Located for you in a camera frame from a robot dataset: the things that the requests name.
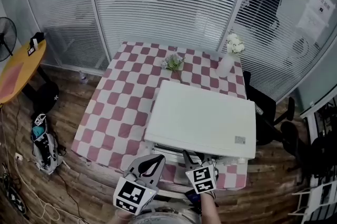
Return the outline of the round yellow table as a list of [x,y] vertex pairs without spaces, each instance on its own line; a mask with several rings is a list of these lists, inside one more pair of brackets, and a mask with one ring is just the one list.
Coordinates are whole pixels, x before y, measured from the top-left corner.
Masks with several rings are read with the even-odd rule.
[[47,43],[42,40],[37,50],[28,55],[29,43],[19,48],[10,57],[0,74],[0,104],[10,102],[19,93],[24,93],[31,101],[37,100],[37,92],[29,81],[38,71],[46,53]]

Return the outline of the black office chair with headrest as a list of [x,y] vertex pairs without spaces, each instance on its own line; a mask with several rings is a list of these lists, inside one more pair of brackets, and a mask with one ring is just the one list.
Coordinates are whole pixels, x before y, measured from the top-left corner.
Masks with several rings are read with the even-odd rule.
[[288,171],[301,168],[301,151],[305,151],[306,145],[300,141],[299,132],[292,123],[295,111],[295,102],[289,98],[288,109],[278,118],[276,114],[276,102],[250,85],[251,73],[243,72],[245,91],[248,100],[254,102],[256,113],[256,144],[264,146],[272,141],[282,143],[283,148],[296,159],[296,165]]

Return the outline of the pink white checkered tablecloth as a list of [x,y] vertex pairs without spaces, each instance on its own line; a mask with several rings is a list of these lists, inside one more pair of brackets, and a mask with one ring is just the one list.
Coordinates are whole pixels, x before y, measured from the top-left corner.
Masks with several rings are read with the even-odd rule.
[[[161,61],[170,54],[184,57],[182,83]],[[220,58],[205,52],[154,43],[124,42],[101,78],[78,127],[72,151],[99,165],[125,171],[137,157],[164,154],[163,183],[187,185],[181,151],[144,139],[148,121],[164,80],[246,99],[241,63],[225,78],[215,70]],[[246,185],[247,160],[217,158],[219,189]]]

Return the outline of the teal cloth item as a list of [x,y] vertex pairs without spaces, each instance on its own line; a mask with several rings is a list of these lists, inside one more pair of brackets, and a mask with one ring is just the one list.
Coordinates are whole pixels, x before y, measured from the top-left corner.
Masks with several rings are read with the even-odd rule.
[[43,135],[45,133],[45,128],[41,127],[41,126],[34,126],[32,128],[32,136],[33,139],[37,139],[38,137],[40,137],[41,135]]

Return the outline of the person's torso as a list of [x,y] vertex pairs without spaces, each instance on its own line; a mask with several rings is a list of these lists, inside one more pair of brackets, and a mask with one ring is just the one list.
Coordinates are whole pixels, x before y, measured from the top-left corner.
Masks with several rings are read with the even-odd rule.
[[202,224],[201,216],[184,202],[155,201],[128,224]]

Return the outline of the small pale flower sprig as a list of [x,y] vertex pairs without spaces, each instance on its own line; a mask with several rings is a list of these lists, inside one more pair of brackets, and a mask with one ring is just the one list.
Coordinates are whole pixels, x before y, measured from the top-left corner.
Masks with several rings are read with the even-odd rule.
[[177,75],[178,80],[182,83],[180,68],[184,64],[184,57],[178,53],[170,54],[161,61],[161,68],[172,71]]

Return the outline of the person's left forearm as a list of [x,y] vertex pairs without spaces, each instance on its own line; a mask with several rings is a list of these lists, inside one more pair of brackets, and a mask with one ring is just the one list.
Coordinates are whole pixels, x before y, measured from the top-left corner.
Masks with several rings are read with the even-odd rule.
[[106,224],[128,224],[134,217],[135,215],[129,212],[116,210],[114,216]]

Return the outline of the black cap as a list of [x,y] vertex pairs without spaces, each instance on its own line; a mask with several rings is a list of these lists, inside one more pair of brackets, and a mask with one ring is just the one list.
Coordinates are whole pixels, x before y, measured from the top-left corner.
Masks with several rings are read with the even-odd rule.
[[33,105],[34,111],[46,114],[54,107],[58,97],[58,85],[54,82],[45,83],[36,92],[36,100]]

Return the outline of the person's right forearm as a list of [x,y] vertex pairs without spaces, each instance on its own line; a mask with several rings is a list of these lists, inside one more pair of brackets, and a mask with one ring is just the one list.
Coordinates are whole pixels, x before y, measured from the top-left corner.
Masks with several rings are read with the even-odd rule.
[[214,198],[211,193],[204,192],[201,197],[201,223],[202,224],[221,224],[219,214],[216,209]]

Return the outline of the white vase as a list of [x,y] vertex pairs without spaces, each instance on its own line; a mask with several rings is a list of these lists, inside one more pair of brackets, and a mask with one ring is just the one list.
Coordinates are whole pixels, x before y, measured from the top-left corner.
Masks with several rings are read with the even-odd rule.
[[219,78],[225,78],[230,73],[235,63],[235,55],[233,53],[225,54],[215,70]]

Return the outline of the gray backpack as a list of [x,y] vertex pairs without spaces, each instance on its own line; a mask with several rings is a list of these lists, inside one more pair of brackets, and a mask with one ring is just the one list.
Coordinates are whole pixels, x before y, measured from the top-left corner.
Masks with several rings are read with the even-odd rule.
[[38,115],[39,114],[36,114],[33,117],[31,123],[32,154],[35,157],[35,163],[38,169],[50,175],[63,163],[63,156],[66,154],[66,149],[58,143],[56,132],[49,126],[47,116],[44,123],[40,125],[45,128],[45,133],[37,139],[33,139],[32,128],[36,126],[34,120]]

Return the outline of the white metal rack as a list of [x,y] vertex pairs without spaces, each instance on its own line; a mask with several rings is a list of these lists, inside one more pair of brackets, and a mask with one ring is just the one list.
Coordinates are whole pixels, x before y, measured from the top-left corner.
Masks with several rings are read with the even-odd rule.
[[326,218],[329,213],[333,215],[337,209],[337,180],[306,188],[292,195],[299,196],[299,200],[296,210],[288,213],[289,216],[302,217],[301,224],[304,224],[306,221],[315,220],[312,215],[319,210],[316,219],[320,220],[320,215],[325,213]]

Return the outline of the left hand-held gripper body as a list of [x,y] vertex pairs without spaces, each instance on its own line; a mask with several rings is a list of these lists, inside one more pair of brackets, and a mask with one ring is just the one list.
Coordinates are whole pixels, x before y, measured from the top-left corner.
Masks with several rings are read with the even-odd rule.
[[118,180],[114,195],[114,206],[133,215],[139,215],[150,204],[158,192],[158,172],[137,174],[127,170]]

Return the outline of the black mesh office chair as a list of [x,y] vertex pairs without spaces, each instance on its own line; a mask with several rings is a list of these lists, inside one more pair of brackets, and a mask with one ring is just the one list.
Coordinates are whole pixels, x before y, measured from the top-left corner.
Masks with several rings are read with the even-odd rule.
[[337,129],[316,138],[311,145],[305,145],[301,158],[302,175],[330,178],[332,168],[337,166]]

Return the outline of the black shelf rack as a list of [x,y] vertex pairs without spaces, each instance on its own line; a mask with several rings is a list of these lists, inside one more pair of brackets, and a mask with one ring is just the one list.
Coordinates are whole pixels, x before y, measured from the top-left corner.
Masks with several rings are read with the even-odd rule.
[[318,137],[323,137],[329,132],[337,131],[337,100],[332,98],[315,113]]

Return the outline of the black white patterned tag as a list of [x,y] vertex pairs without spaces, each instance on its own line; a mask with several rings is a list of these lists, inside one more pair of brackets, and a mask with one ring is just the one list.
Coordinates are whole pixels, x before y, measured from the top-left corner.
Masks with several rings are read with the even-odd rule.
[[40,126],[41,124],[44,123],[45,118],[46,118],[46,114],[40,113],[40,114],[35,118],[34,124],[35,124],[36,126]]

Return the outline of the small black box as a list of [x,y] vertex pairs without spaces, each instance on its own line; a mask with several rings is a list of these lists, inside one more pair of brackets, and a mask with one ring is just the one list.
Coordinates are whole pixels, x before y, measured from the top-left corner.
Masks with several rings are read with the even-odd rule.
[[44,37],[44,33],[42,32],[37,32],[35,33],[35,35],[30,39],[30,42],[31,43],[34,43],[34,40],[37,41],[37,43],[40,43],[42,40],[44,40],[45,37]]

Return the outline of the black standing fan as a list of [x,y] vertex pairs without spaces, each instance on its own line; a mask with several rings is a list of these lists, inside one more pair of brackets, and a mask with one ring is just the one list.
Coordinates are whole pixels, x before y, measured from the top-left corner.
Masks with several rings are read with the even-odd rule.
[[8,17],[0,17],[0,62],[13,55],[16,39],[14,22]]

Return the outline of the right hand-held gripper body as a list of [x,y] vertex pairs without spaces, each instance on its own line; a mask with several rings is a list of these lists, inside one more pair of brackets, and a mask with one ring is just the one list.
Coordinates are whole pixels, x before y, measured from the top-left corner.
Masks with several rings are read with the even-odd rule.
[[187,171],[185,174],[197,194],[216,189],[216,170],[214,165],[201,166]]

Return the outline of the white microwave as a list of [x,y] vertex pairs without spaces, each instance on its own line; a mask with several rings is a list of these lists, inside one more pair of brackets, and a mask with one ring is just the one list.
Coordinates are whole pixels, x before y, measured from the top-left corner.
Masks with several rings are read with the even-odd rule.
[[164,80],[144,139],[171,148],[250,160],[256,153],[255,103]]

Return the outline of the white paper notice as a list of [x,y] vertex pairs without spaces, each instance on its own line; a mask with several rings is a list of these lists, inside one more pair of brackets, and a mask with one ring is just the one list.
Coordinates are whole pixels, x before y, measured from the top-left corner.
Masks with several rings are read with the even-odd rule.
[[297,24],[312,39],[317,40],[326,28],[326,23],[310,8],[306,8]]

